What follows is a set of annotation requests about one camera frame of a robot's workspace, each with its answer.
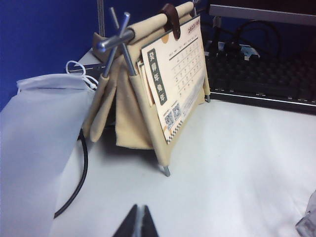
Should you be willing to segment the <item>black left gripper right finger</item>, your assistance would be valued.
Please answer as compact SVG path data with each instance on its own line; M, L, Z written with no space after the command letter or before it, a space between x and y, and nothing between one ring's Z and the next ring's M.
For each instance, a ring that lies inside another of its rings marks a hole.
M154 221L147 205L144 206L144 215L142 218L141 237L158 237Z

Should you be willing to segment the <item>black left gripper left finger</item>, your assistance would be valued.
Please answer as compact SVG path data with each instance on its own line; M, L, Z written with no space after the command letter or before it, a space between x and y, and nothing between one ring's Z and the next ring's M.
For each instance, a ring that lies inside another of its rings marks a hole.
M119 228L115 232L115 237L131 237L134 233L134 227L136 222L138 206L135 204L132 206Z

